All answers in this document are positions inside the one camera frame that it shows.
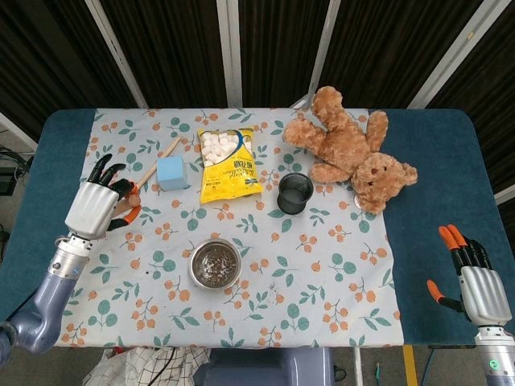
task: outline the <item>white tablecloth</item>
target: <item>white tablecloth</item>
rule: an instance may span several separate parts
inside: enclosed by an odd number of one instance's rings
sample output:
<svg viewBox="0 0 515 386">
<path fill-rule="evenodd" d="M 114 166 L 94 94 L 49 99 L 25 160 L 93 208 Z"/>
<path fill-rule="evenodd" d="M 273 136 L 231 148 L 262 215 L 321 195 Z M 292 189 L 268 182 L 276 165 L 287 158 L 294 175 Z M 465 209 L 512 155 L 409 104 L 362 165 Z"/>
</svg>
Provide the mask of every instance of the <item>white tablecloth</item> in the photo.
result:
<svg viewBox="0 0 515 386">
<path fill-rule="evenodd" d="M 350 110 L 362 127 L 368 113 Z M 84 160 L 127 168 L 137 181 L 177 135 L 188 182 L 142 189 L 141 215 L 94 243 L 68 302 L 59 345 L 297 347 L 402 344 L 393 256 L 382 216 L 362 212 L 347 184 L 315 185 L 306 210 L 277 208 L 277 185 L 314 158 L 282 141 L 292 109 L 98 109 Z M 196 130 L 251 125 L 264 193 L 200 206 L 203 165 Z M 188 275 L 191 250 L 209 237 L 243 256 L 231 289 L 206 291 Z"/>
</svg>

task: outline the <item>metal bowl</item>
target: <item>metal bowl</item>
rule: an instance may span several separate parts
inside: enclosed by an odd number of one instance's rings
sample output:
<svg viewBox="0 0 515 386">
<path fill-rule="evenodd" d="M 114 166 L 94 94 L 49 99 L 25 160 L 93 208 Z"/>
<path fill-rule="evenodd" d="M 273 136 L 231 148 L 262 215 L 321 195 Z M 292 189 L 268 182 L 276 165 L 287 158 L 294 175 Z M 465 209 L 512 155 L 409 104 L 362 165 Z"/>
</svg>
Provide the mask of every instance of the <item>metal bowl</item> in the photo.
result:
<svg viewBox="0 0 515 386">
<path fill-rule="evenodd" d="M 233 285 L 241 272 L 241 255 L 224 239 L 209 239 L 193 250 L 190 275 L 199 287 L 223 290 Z"/>
</svg>

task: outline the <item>green light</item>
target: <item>green light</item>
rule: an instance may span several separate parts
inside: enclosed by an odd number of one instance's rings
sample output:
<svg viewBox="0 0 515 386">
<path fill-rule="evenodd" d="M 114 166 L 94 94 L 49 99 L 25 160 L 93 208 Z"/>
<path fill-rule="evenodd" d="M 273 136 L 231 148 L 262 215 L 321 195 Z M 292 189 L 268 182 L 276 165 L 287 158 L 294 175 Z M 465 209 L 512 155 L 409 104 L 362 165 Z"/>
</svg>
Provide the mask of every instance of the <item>green light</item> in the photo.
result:
<svg viewBox="0 0 515 386">
<path fill-rule="evenodd" d="M 497 370 L 499 368 L 499 362 L 497 362 L 495 359 L 492 359 L 490 361 L 490 367 L 494 370 Z"/>
</svg>

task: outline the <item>teddy bear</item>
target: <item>teddy bear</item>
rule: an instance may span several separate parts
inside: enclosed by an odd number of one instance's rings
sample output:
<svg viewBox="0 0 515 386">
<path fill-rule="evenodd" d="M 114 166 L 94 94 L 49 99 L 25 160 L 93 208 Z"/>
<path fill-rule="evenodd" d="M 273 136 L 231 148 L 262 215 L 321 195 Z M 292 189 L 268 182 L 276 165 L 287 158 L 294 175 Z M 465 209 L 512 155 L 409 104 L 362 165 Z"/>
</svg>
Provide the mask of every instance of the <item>teddy bear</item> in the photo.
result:
<svg viewBox="0 0 515 386">
<path fill-rule="evenodd" d="M 322 160 L 311 168 L 311 179 L 319 183 L 350 179 L 361 208 L 374 214 L 383 211 L 386 201 L 404 186 L 417 182 L 414 167 L 379 153 L 388 129 L 384 111 L 370 114 L 365 134 L 343 108 L 341 94 L 331 86 L 316 92 L 311 110 L 327 130 L 297 118 L 283 134 L 286 142 L 309 149 Z"/>
</svg>

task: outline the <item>robotic hand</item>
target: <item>robotic hand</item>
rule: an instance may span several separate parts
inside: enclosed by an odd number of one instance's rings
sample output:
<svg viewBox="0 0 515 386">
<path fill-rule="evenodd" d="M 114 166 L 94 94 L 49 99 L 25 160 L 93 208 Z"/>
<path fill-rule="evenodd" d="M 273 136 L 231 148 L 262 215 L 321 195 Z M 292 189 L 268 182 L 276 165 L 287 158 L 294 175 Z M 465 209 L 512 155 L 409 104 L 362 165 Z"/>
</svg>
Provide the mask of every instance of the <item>robotic hand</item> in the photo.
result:
<svg viewBox="0 0 515 386">
<path fill-rule="evenodd" d="M 475 341 L 487 385 L 514 386 L 515 339 L 503 328 L 512 314 L 501 278 L 492 269 L 488 254 L 480 243 L 463 237 L 454 225 L 440 227 L 439 234 L 451 251 L 461 301 L 443 296 L 432 280 L 427 281 L 427 288 L 438 304 L 464 312 L 478 327 Z"/>
<path fill-rule="evenodd" d="M 123 163 L 117 163 L 102 174 L 111 157 L 102 157 L 88 180 L 80 185 L 65 220 L 70 233 L 56 240 L 56 254 L 35 293 L 35 310 L 16 310 L 0 323 L 0 367 L 9 358 L 12 347 L 22 347 L 33 354 L 52 348 L 59 337 L 64 307 L 89 261 L 90 241 L 103 238 L 106 231 L 125 226 L 138 216 L 139 205 L 122 219 L 112 220 L 123 197 L 129 196 L 129 201 L 137 204 L 139 199 L 137 187 L 126 179 L 109 185 L 114 174 L 125 168 Z"/>
</svg>

